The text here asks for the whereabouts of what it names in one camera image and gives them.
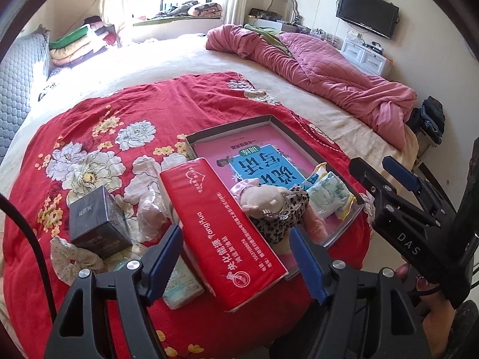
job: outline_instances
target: leopard print fabric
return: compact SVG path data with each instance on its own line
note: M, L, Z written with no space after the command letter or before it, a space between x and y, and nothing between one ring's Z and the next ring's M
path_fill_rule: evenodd
M275 214L275 217L263 219L251 217L251 222L270 244L279 243L284 239L286 232L301 221L310 202L308 193L301 186L293 186L290 191L291 194L285 196L286 203L283 209Z

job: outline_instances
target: pink blanket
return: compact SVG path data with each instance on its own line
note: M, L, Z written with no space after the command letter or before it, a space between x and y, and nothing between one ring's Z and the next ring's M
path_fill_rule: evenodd
M414 90L363 74L320 39L296 33L284 33L279 38L294 59L255 32L230 24L210 30L206 48L238 54L267 67L293 85L334 102L388 143L404 149L404 122L416 100Z

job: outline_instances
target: light blue quilted fabric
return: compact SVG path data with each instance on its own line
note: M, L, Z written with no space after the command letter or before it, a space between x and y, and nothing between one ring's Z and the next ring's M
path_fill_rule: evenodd
M48 77L48 35L39 30L15 40L0 63L0 163Z

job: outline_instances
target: tv screen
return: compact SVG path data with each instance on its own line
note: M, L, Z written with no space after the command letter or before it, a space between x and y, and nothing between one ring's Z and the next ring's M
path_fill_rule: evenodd
M399 18L399 8L384 0L339 0L336 16L391 39Z

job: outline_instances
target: metal bolt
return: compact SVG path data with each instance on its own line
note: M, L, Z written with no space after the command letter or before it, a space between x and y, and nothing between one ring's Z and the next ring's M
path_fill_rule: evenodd
M138 262L137 260L130 260L127 264L126 264L126 268L128 270L136 270L138 267L140 267L140 262Z
M392 277L394 277L394 271L389 267L385 267L385 268L383 268L383 275L386 278L392 278Z
M334 260L332 266L337 270L342 270L346 267L346 263L344 263L342 260Z
M83 270L80 270L80 272L78 273L78 276L80 278L87 278L88 275L90 275L90 270L87 269L87 268L84 268Z

